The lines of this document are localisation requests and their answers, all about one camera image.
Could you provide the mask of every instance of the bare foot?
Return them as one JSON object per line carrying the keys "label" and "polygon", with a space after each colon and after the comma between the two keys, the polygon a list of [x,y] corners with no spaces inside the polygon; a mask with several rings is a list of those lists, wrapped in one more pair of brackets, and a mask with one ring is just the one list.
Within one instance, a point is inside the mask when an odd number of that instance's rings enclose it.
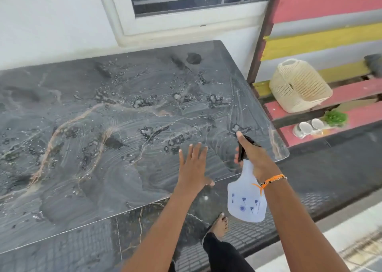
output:
{"label": "bare foot", "polygon": [[220,213],[207,233],[209,232],[213,232],[218,238],[222,238],[228,232],[228,219],[224,216],[224,213]]}

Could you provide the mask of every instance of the black pants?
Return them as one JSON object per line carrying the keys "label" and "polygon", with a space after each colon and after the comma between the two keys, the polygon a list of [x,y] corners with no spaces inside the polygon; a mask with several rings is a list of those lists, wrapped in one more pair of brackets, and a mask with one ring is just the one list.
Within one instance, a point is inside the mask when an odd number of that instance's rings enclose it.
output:
{"label": "black pants", "polygon": [[[205,236],[203,248],[208,254],[211,272],[254,272],[234,246],[219,241],[214,233]],[[175,272],[174,262],[171,262],[169,272]]]}

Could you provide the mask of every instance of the plastic basket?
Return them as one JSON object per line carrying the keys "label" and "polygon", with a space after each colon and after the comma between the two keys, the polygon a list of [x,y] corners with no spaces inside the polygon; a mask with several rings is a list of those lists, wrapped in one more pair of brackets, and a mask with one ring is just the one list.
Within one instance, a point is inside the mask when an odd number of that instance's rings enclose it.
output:
{"label": "plastic basket", "polygon": [[289,113],[308,110],[330,98],[332,89],[307,62],[288,59],[277,66],[269,88]]}

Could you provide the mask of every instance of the potted plant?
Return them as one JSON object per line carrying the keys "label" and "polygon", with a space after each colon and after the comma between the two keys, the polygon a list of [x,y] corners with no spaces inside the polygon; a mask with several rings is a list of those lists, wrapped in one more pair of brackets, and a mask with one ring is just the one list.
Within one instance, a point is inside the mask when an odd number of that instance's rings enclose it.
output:
{"label": "potted plant", "polygon": [[322,117],[322,121],[324,121],[330,127],[343,127],[348,120],[348,115],[346,113],[342,113],[335,109],[326,111],[325,115]]}

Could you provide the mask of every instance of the orange bracelet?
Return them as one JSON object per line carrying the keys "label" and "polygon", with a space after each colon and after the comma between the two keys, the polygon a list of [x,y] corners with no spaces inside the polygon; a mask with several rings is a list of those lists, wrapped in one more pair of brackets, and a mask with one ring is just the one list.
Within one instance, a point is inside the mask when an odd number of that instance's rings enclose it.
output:
{"label": "orange bracelet", "polygon": [[265,189],[265,187],[269,184],[269,183],[273,183],[274,181],[276,180],[279,180],[279,179],[287,179],[286,176],[284,175],[275,175],[269,179],[267,179],[264,183],[261,183],[260,185],[256,184],[256,183],[252,183],[254,186],[257,186],[259,189],[260,189],[260,195],[262,193],[262,190]]}

